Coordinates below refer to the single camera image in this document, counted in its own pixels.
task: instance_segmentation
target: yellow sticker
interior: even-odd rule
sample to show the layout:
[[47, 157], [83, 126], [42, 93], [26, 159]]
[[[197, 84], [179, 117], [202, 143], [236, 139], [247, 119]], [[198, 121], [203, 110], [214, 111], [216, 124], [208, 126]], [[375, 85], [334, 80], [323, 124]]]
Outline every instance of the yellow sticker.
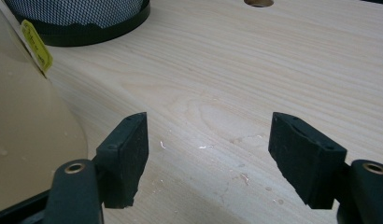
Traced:
[[40, 65], [40, 69], [46, 73], [52, 65], [52, 56], [44, 45], [42, 39], [37, 33], [34, 25], [25, 20], [21, 23], [21, 30], [29, 48], [35, 55], [35, 59]]

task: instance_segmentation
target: mesh basket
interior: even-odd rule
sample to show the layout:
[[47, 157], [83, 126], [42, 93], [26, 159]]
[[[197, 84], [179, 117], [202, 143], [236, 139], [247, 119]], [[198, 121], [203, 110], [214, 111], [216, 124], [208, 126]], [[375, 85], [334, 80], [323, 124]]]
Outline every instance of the mesh basket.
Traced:
[[5, 0], [19, 23], [30, 21], [45, 44], [83, 46], [127, 34], [149, 16], [149, 0]]

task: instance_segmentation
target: beige plastic container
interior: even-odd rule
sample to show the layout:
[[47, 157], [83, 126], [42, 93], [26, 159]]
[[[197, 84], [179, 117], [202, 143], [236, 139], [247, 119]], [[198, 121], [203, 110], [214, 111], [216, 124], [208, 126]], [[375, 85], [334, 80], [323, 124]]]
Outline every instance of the beige plastic container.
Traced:
[[50, 188], [87, 157], [81, 127], [0, 11], [0, 211]]

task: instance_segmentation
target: light wood surface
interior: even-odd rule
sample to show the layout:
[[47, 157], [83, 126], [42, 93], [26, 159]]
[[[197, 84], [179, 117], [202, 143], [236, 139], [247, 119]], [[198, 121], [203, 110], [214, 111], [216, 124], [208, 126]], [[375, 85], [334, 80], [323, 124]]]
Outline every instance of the light wood surface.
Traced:
[[349, 0], [153, 0], [128, 35], [53, 48], [49, 77], [90, 158], [147, 111], [149, 160], [135, 205], [106, 223], [336, 223], [310, 210], [270, 157], [274, 111], [383, 163], [383, 5]]

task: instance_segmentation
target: tabletop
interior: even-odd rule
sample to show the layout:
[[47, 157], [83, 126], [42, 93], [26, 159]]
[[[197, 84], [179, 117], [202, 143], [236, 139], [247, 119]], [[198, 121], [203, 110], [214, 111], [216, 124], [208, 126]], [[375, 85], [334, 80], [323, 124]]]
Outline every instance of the tabletop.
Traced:
[[106, 223], [336, 223], [268, 153], [273, 112], [383, 163], [383, 5], [356, 0], [153, 0], [105, 43], [49, 47], [48, 77], [95, 149], [146, 111], [149, 160], [133, 207]]

